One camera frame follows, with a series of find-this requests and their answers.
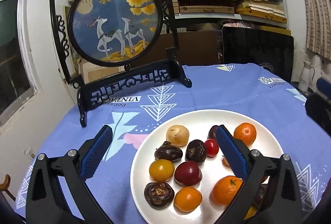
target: white shelf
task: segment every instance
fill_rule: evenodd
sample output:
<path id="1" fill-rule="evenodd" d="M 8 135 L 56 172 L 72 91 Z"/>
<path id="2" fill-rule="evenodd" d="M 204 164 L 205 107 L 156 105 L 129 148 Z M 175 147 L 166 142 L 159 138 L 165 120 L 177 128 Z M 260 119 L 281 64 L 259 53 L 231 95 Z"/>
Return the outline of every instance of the white shelf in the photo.
<path id="1" fill-rule="evenodd" d="M 273 20 L 258 18 L 254 16 L 239 15 L 239 14 L 227 14 L 227 13 L 183 13 L 175 14 L 175 19 L 197 19 L 197 18 L 219 18 L 219 19 L 235 19 L 235 20 L 246 20 L 255 21 L 260 23 L 266 23 L 279 27 L 287 28 L 286 23 L 281 23 Z"/>

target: window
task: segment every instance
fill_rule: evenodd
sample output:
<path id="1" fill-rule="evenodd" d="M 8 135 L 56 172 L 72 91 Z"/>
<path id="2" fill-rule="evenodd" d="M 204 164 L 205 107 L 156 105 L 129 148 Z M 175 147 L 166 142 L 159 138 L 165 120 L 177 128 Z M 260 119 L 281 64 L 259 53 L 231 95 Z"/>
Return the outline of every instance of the window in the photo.
<path id="1" fill-rule="evenodd" d="M 0 0 L 0 126 L 36 93 L 28 68 L 23 0 Z"/>

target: metal screw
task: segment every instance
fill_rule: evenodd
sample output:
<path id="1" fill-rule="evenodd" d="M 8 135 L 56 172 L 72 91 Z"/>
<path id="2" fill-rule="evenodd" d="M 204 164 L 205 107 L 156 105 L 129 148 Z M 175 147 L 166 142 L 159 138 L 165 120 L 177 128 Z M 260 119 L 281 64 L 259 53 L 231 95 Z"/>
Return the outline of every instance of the metal screw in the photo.
<path id="1" fill-rule="evenodd" d="M 284 155 L 283 155 L 283 159 L 286 160 L 286 161 L 289 161 L 291 158 L 290 158 L 289 155 L 284 154 Z"/>
<path id="2" fill-rule="evenodd" d="M 254 157 L 258 157 L 258 156 L 260 156 L 260 151 L 258 151 L 258 150 L 256 150 L 256 149 L 253 149 L 252 151 L 251 151 L 251 153 L 252 153 L 252 155 L 254 156 Z"/>
<path id="3" fill-rule="evenodd" d="M 69 156 L 69 157 L 73 157 L 73 156 L 75 156 L 75 155 L 76 155 L 76 153 L 77 153 L 77 151 L 76 151 L 76 150 L 74 150 L 74 149 L 72 149 L 72 150 L 69 150 L 69 152 L 68 152 L 68 156 Z"/>
<path id="4" fill-rule="evenodd" d="M 45 154 L 41 153 L 38 155 L 38 160 L 42 161 L 45 158 Z"/>

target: checkered curtain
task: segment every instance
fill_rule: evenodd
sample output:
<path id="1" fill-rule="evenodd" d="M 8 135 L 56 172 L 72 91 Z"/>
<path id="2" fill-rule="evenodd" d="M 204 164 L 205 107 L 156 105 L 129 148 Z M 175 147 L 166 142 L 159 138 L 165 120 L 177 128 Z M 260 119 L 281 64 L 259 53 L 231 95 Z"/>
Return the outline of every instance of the checkered curtain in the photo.
<path id="1" fill-rule="evenodd" d="M 307 14 L 306 47 L 331 60 L 330 0 L 305 0 Z"/>

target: fabric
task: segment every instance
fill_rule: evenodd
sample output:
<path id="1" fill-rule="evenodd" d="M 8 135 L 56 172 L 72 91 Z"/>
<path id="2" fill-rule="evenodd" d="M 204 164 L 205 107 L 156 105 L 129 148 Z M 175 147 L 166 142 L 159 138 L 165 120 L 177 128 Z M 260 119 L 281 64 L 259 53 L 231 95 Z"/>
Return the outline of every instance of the fabric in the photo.
<path id="1" fill-rule="evenodd" d="M 103 125 L 113 129 L 113 143 L 95 175 L 86 183 L 114 223 L 145 224 L 130 190 L 133 157 L 158 125 L 186 112 L 225 109 L 247 115 L 276 137 L 292 158 L 302 195 L 303 214 L 319 202 L 331 177 L 331 138 L 307 115 L 306 98 L 284 80 L 255 64 L 185 66 L 193 86 L 178 81 L 143 83 L 117 92 L 111 102 L 87 113 L 87 127 L 79 123 L 75 106 L 39 149 L 48 157 L 79 149 Z M 16 212 L 25 216 L 26 194 L 34 163 L 16 198 Z M 82 217 L 60 177 L 63 193 L 74 215 Z"/>
<path id="2" fill-rule="evenodd" d="M 330 0 L 305 0 L 307 14 L 306 47 L 331 60 Z"/>

